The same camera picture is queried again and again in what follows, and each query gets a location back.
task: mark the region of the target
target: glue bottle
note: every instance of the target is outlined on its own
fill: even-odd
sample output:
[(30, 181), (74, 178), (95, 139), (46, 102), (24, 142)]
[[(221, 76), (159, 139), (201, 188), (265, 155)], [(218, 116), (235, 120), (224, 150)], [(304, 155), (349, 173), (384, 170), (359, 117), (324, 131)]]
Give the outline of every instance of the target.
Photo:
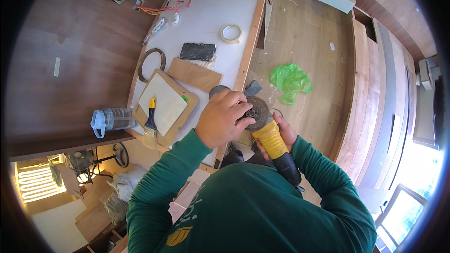
[(175, 10), (175, 14), (173, 15), (172, 25), (176, 25), (180, 21), (180, 15), (178, 14), (178, 10)]

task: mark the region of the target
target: yellow grinder handle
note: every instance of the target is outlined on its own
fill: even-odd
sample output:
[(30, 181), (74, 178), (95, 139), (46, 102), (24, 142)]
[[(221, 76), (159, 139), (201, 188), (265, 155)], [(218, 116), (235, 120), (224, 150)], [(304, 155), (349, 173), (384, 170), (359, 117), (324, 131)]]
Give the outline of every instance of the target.
[(252, 135), (261, 141), (271, 160), (281, 157), (284, 153), (289, 153), (275, 120), (253, 132)]

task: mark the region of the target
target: hand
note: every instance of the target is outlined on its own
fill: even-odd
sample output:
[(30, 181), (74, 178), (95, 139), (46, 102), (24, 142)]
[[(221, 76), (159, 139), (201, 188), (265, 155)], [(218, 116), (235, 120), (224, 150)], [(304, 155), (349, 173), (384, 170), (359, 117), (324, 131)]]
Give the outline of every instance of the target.
[[(284, 118), (279, 116), (276, 112), (274, 112), (273, 116), (274, 116), (274, 120), (279, 124), (280, 135), (283, 138), (284, 143), (288, 147), (289, 152), (291, 152), (292, 146), (294, 145), (295, 141), (297, 140), (298, 135)], [(262, 146), (262, 144), (259, 140), (256, 140), (256, 145), (258, 146), (258, 149), (261, 151), (264, 158), (266, 160), (270, 160), (269, 154), (267, 153), (266, 149)]]
[(237, 121), (252, 107), (243, 93), (224, 89), (209, 100), (200, 115), (195, 133), (210, 149), (228, 143), (236, 139), (247, 126), (255, 123), (251, 117)]

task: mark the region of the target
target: green plastic bag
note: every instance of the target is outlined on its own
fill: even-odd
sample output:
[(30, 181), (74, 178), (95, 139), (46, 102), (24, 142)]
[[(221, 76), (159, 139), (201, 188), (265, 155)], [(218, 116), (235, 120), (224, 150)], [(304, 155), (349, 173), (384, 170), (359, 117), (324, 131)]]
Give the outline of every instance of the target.
[(293, 104), (298, 92), (311, 92), (311, 81), (307, 74), (296, 64), (277, 66), (269, 78), (279, 90), (283, 91), (280, 100), (285, 104)]

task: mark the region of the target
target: electrical wire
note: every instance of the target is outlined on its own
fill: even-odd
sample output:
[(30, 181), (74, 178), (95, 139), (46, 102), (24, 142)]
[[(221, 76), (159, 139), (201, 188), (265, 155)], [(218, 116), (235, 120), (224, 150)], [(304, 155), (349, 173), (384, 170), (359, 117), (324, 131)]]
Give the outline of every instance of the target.
[(138, 8), (139, 10), (144, 11), (147, 14), (150, 15), (159, 15), (164, 11), (170, 11), (170, 10), (178, 10), (180, 8), (183, 7), (189, 7), (189, 4), (191, 3), (191, 0), (188, 0), (188, 2), (186, 3), (185, 0), (169, 0), (166, 4), (165, 8), (161, 8), (161, 9), (154, 9), (154, 8), (149, 8), (149, 7), (144, 7), (142, 4), (139, 5), (135, 5), (136, 8)]

